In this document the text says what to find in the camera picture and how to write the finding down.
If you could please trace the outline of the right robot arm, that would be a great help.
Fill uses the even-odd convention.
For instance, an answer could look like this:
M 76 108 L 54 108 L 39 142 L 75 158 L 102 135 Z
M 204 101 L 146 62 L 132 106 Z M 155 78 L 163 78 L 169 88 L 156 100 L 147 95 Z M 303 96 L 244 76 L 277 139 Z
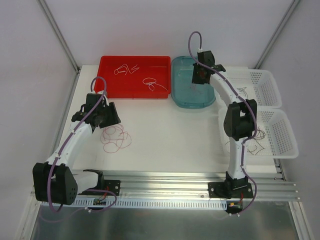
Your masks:
M 245 99 L 231 82 L 221 74 L 226 69 L 215 64 L 211 51 L 199 51 L 193 64 L 192 83 L 211 85 L 224 101 L 227 110 L 223 130 L 229 137 L 229 165 L 223 183 L 214 183 L 213 193 L 225 199 L 245 197 L 254 199 L 251 179 L 246 171 L 247 141 L 257 134 L 257 102 Z

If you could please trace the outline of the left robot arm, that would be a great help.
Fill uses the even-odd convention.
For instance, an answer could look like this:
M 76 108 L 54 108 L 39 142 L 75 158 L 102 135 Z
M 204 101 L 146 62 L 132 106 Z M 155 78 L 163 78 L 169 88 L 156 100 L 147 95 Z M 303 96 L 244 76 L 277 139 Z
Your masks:
M 121 122 L 114 102 L 98 93 L 88 93 L 85 104 L 71 118 L 66 138 L 43 163 L 32 169 L 35 197 L 40 202 L 71 205 L 78 194 L 101 194 L 106 189 L 102 171 L 85 169 L 73 174 L 72 169 L 81 149 L 96 128 Z

